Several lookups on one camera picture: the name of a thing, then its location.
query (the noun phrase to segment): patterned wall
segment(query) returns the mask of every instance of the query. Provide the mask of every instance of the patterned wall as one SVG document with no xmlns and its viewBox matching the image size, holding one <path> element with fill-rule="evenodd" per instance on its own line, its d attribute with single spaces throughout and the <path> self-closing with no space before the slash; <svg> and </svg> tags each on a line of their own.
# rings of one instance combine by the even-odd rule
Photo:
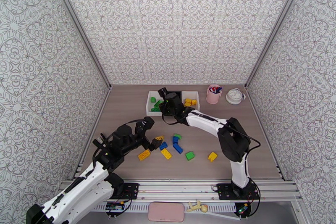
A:
<svg viewBox="0 0 336 224">
<path fill-rule="evenodd" d="M 236 84 L 285 0 L 71 1 L 112 84 Z"/>
<path fill-rule="evenodd" d="M 249 87 L 314 223 L 336 223 L 336 0 L 297 0 Z"/>
<path fill-rule="evenodd" d="M 0 0 L 0 223 L 70 178 L 106 88 L 60 0 Z"/>
</svg>

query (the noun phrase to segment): toy block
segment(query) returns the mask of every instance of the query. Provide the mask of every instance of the toy block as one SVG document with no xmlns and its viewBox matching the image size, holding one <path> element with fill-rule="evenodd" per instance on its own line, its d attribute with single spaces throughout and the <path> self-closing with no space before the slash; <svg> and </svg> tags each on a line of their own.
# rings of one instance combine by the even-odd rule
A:
<svg viewBox="0 0 336 224">
<path fill-rule="evenodd" d="M 163 135 L 155 137 L 155 139 L 157 139 L 158 141 L 163 140 L 163 138 L 164 138 Z"/>
<path fill-rule="evenodd" d="M 215 152 L 211 152 L 208 159 L 210 160 L 210 162 L 213 162 L 216 159 L 216 157 L 217 157 L 217 154 Z"/>
<path fill-rule="evenodd" d="M 167 149 L 161 150 L 162 155 L 165 156 L 165 158 L 168 160 L 171 158 L 171 153 Z"/>
<path fill-rule="evenodd" d="M 166 142 L 163 142 L 163 143 L 161 144 L 161 146 L 160 146 L 160 150 L 163 150 L 163 149 L 165 149 L 165 148 L 167 148 L 167 147 L 168 147 L 167 143 L 166 143 Z"/>
<path fill-rule="evenodd" d="M 195 157 L 194 152 L 189 151 L 188 153 L 186 153 L 186 159 L 187 159 L 188 161 L 192 160 L 194 157 Z"/>
<path fill-rule="evenodd" d="M 177 136 L 173 136 L 173 145 L 178 144 L 179 138 Z"/>
<path fill-rule="evenodd" d="M 154 108 L 159 108 L 159 104 L 163 103 L 163 101 L 158 100 L 156 104 L 154 104 Z"/>
<path fill-rule="evenodd" d="M 179 134 L 174 134 L 173 136 L 176 136 L 176 137 L 178 137 L 178 139 L 180 140 L 180 139 L 182 139 L 182 135 L 179 135 Z"/>
<path fill-rule="evenodd" d="M 156 150 L 158 147 L 161 146 L 162 142 L 163 142 L 162 140 L 153 139 L 152 142 L 150 143 L 148 149 L 150 151 Z"/>
<path fill-rule="evenodd" d="M 173 144 L 173 147 L 178 153 L 182 154 L 183 149 L 177 143 Z"/>
<path fill-rule="evenodd" d="M 141 154 L 138 155 L 138 158 L 139 158 L 140 161 L 143 161 L 146 158 L 148 158 L 149 156 L 150 156 L 150 151 L 145 150 L 144 152 L 142 152 Z"/>
</svg>

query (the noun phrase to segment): white clock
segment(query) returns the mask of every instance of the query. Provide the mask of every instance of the white clock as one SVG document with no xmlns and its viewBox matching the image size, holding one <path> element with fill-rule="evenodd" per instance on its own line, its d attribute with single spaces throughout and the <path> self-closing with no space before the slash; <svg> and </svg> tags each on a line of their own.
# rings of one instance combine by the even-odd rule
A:
<svg viewBox="0 0 336 224">
<path fill-rule="evenodd" d="M 235 88 L 228 91 L 225 98 L 228 103 L 237 105 L 244 100 L 245 95 L 238 88 Z"/>
</svg>

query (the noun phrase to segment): yellow block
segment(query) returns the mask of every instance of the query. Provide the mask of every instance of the yellow block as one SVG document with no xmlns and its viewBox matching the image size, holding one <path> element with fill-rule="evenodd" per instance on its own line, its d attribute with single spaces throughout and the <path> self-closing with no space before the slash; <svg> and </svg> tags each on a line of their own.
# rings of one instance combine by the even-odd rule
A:
<svg viewBox="0 0 336 224">
<path fill-rule="evenodd" d="M 208 159 L 210 160 L 210 162 L 213 162 L 216 159 L 216 157 L 217 157 L 217 154 L 215 152 L 211 152 Z"/>
<path fill-rule="evenodd" d="M 148 158 L 150 156 L 150 151 L 149 150 L 145 150 L 144 152 L 142 152 L 141 154 L 138 155 L 138 158 L 140 161 L 145 160 L 146 158 Z"/>
<path fill-rule="evenodd" d="M 158 141 L 161 141 L 161 140 L 163 140 L 163 135 L 155 137 L 155 139 L 157 139 Z"/>
<path fill-rule="evenodd" d="M 166 159 L 170 159 L 171 158 L 171 154 L 170 154 L 170 152 L 167 149 L 161 150 L 161 153 L 162 153 L 162 155 L 165 156 Z"/>
</svg>

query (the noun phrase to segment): green block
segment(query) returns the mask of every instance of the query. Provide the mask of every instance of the green block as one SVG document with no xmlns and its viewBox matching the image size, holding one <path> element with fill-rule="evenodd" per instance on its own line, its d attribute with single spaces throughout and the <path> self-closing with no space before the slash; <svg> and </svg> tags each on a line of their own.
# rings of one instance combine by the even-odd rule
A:
<svg viewBox="0 0 336 224">
<path fill-rule="evenodd" d="M 178 137 L 178 139 L 180 140 L 180 139 L 182 139 L 182 136 L 181 135 L 179 135 L 179 134 L 174 134 L 173 136 L 176 136 L 176 137 Z"/>
<path fill-rule="evenodd" d="M 154 104 L 154 108 L 159 108 L 159 104 L 163 103 L 163 101 L 158 100 L 156 104 Z"/>
<path fill-rule="evenodd" d="M 186 153 L 186 159 L 187 159 L 188 161 L 192 160 L 194 157 L 195 157 L 194 152 L 189 151 L 188 153 Z"/>
</svg>

